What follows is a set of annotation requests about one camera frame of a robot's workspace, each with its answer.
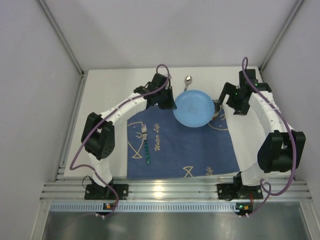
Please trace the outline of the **spoon with green handle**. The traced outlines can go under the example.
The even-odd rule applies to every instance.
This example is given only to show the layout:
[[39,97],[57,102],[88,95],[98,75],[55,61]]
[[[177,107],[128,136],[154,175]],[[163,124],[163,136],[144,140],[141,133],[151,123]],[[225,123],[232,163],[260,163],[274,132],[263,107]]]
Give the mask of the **spoon with green handle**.
[[192,80],[193,80],[193,78],[191,75],[186,76],[186,78],[184,79],[184,84],[185,84],[184,90],[183,90],[184,92],[188,90],[188,87],[192,83]]

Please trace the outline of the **fork with green handle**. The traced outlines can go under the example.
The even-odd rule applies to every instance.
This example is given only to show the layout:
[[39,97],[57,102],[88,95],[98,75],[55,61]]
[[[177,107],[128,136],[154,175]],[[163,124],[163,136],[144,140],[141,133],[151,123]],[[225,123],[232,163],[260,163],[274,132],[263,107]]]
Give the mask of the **fork with green handle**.
[[145,124],[142,124],[142,126],[141,126],[141,134],[142,134],[142,138],[143,138],[146,163],[149,165],[151,161],[150,161],[149,146],[148,146],[148,142],[147,142],[147,136],[148,136],[147,126]]

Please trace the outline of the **blue plastic plate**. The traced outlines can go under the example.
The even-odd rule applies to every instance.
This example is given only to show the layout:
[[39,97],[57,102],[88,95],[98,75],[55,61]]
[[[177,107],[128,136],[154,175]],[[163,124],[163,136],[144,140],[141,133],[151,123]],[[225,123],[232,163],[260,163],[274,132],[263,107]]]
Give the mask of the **blue plastic plate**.
[[209,123],[215,113],[215,105],[209,95],[200,90],[187,90],[175,99],[173,115],[182,125],[199,128]]

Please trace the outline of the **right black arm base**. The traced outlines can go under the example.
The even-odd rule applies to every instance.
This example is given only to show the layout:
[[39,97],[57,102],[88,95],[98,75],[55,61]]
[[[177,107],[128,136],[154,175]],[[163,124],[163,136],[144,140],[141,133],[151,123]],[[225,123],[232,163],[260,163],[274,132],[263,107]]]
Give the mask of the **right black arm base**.
[[219,200],[254,200],[263,199],[263,193],[260,186],[236,186],[234,183],[217,184],[217,194]]

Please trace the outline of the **blue fish placemat cloth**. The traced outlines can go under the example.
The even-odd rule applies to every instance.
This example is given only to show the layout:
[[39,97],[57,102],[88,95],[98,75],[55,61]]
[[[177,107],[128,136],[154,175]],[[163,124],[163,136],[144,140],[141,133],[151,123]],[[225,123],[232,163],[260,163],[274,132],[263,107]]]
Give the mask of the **blue fish placemat cloth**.
[[[146,162],[142,124],[147,128]],[[173,179],[239,172],[224,110],[217,119],[191,128],[171,110],[152,106],[127,121],[127,178]]]

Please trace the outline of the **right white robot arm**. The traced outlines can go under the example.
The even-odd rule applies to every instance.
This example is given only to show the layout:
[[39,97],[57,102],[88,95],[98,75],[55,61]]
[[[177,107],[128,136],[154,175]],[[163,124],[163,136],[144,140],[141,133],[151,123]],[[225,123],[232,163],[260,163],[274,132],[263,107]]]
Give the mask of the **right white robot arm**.
[[242,185],[257,186],[261,179],[279,173],[290,173],[292,179],[300,165],[305,134],[295,131],[284,119],[270,86],[258,81],[255,69],[241,70],[238,76],[238,85],[224,84],[215,106],[220,110],[226,104],[234,115],[253,117],[265,135],[253,150],[252,162],[240,170]]

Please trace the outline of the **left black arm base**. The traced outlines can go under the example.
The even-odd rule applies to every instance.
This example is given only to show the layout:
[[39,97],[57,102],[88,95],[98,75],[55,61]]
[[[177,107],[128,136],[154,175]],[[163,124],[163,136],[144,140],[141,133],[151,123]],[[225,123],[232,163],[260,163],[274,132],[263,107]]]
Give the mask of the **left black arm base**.
[[[113,184],[112,188],[117,193],[119,200],[125,200],[128,197],[128,184]],[[102,187],[98,184],[88,184],[86,186],[85,200],[116,200],[115,193],[107,186]]]

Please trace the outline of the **metal cup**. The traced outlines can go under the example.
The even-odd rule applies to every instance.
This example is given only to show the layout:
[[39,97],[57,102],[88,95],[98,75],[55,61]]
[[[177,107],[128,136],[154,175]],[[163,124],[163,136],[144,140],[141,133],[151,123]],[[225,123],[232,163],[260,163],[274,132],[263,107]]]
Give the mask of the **metal cup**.
[[213,117],[212,117],[212,121],[214,121],[215,119],[217,119],[219,117],[219,114],[221,112],[221,109],[222,109],[222,104],[219,103],[218,100],[213,100],[213,104],[214,104],[214,114],[213,114]]

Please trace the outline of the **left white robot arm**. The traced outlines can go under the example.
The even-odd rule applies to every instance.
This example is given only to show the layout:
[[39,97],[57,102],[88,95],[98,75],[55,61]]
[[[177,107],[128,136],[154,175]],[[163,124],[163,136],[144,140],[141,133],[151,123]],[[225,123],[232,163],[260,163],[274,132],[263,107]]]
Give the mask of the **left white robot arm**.
[[146,86],[137,87],[125,100],[97,114],[88,115],[81,137],[84,150],[88,153],[93,167],[93,182],[105,188],[111,185],[113,176],[110,170],[109,155],[113,152],[115,129],[126,123],[131,117],[149,107],[157,106],[161,110],[176,109],[171,87],[171,77],[155,73]]

